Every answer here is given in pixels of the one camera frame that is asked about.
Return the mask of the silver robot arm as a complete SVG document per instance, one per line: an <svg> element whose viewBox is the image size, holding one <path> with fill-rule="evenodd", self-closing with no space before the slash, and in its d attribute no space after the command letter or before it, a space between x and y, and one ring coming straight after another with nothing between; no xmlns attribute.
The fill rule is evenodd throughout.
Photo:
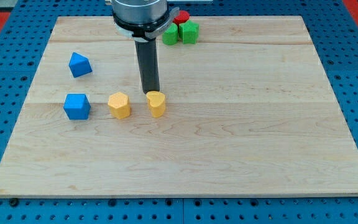
<svg viewBox="0 0 358 224"><path fill-rule="evenodd" d="M113 22L124 37L150 42L162 35L180 13L167 0L111 0Z"/></svg>

